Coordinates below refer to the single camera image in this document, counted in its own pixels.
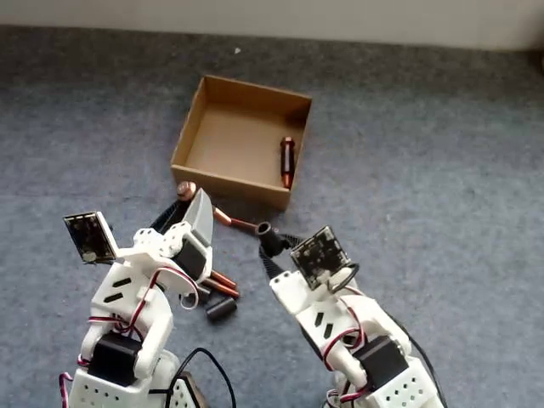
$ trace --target gray carpet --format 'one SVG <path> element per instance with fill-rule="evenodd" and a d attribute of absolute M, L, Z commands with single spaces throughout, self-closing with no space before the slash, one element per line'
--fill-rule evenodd
<path fill-rule="evenodd" d="M 99 209 L 128 245 L 174 198 L 168 161 L 202 74 L 314 97 L 292 204 L 323 224 L 359 283 L 428 351 L 450 407 L 544 399 L 544 78 L 522 54 L 343 42 L 0 29 L 0 400 L 60 406 L 89 300 L 61 217 Z M 241 49 L 239 54 L 234 50 Z M 209 347 L 240 407 L 316 408 L 331 376 L 275 301 L 251 238 L 215 229 L 215 266 L 240 282 L 237 315 L 174 309 L 169 349 Z M 228 395 L 192 365 L 212 406 Z"/>

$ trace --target ventilation holes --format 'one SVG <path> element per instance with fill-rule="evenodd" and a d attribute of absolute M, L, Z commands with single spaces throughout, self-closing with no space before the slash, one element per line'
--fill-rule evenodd
<path fill-rule="evenodd" d="M 119 299 L 122 299 L 122 293 L 120 293 L 120 292 L 115 293 L 115 294 L 110 295 L 110 296 L 106 296 L 104 298 L 104 303 L 114 302 L 114 301 L 119 300 Z"/>
<path fill-rule="evenodd" d="M 315 327 L 319 327 L 321 326 L 321 323 L 323 322 L 323 316 L 324 314 L 319 312 L 316 316 L 315 316 Z"/>
<path fill-rule="evenodd" d="M 323 338 L 329 338 L 332 334 L 332 324 L 327 323 L 325 327 L 325 333 L 323 334 Z"/>
<path fill-rule="evenodd" d="M 113 287 L 125 286 L 125 285 L 128 285 L 130 282 L 132 282 L 130 278 L 125 278 L 125 279 L 118 280 L 117 282 L 113 282 L 112 286 Z"/>

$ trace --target black rubber cap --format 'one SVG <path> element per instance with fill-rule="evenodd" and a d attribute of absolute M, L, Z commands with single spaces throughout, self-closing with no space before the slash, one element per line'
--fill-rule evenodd
<path fill-rule="evenodd" d="M 210 321 L 222 320 L 231 315 L 237 309 L 235 300 L 232 297 L 227 297 L 219 303 L 215 303 L 206 309 L 206 316 Z"/>
<path fill-rule="evenodd" d="M 270 223 L 261 223 L 257 226 L 257 238 L 261 241 L 261 247 L 269 257 L 280 255 L 286 248 L 286 242 L 273 229 Z"/>

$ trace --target black cylinder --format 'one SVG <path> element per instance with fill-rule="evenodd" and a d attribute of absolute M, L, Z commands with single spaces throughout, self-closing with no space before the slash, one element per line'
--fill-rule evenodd
<path fill-rule="evenodd" d="M 198 291 L 199 304 L 207 303 L 212 291 L 202 285 L 196 285 L 196 290 Z"/>
<path fill-rule="evenodd" d="M 227 297 L 219 303 L 215 303 L 206 309 L 206 316 L 210 321 L 221 320 L 236 310 L 236 302 L 232 297 Z"/>
<path fill-rule="evenodd" d="M 286 247 L 285 241 L 276 234 L 270 223 L 264 222 L 257 226 L 257 237 L 264 252 L 271 258 L 280 255 Z"/>

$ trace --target white wall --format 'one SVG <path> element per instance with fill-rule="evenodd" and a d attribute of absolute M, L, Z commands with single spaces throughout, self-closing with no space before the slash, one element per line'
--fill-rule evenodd
<path fill-rule="evenodd" d="M 544 46 L 544 0 L 0 0 L 0 24 Z"/>

